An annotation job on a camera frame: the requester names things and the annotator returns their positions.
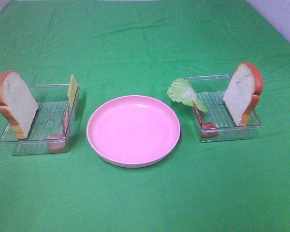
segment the cheese slice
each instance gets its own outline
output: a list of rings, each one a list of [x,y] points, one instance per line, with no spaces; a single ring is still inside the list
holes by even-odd
[[[69,98],[71,106],[73,106],[76,91],[77,91],[77,82],[76,82],[75,76],[72,74],[71,80],[70,80],[70,87],[68,90],[68,98]]]

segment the plastic container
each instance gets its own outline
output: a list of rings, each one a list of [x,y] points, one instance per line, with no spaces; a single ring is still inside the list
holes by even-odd
[[[8,123],[0,137],[0,142],[4,145],[14,145],[13,155],[67,152],[71,147],[75,110],[79,98],[78,85],[74,103],[70,104],[67,96],[69,86],[70,84],[30,86],[29,89],[39,108],[28,138],[18,139]],[[63,130],[64,114],[69,116],[65,132]],[[61,137],[49,138],[53,134],[61,134]]]
[[[197,95],[208,107],[209,112],[200,112],[200,116],[193,108],[196,131],[201,142],[216,142],[228,140],[250,139],[258,136],[261,122],[253,111],[246,126],[236,126],[224,101],[223,95],[227,89],[231,76],[213,75],[187,78]],[[214,129],[208,129],[202,122],[213,122]]]

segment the pink plate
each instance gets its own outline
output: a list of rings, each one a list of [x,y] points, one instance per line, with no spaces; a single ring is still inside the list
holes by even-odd
[[[165,158],[180,136],[175,112],[152,97],[128,95],[100,106],[87,124],[87,138],[107,162],[145,167]]]

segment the bread slice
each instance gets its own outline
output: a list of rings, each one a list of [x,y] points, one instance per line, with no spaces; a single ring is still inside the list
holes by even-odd
[[[38,104],[15,71],[0,75],[0,112],[12,125],[18,139],[28,137]]]
[[[237,126],[247,125],[250,113],[259,102],[262,89],[263,80],[258,68],[250,62],[241,62],[223,96]]]

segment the green tablecloth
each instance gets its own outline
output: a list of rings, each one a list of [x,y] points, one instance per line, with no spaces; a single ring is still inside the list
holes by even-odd
[[[167,88],[240,61],[263,75],[259,137],[200,143]],[[0,15],[4,70],[28,85],[73,73],[84,104],[68,153],[0,144],[0,232],[290,231],[290,44],[246,1],[14,1]],[[130,94],[164,101],[181,123],[174,151],[141,169],[105,162],[86,138],[94,110]],[[0,115],[0,135],[5,125]]]

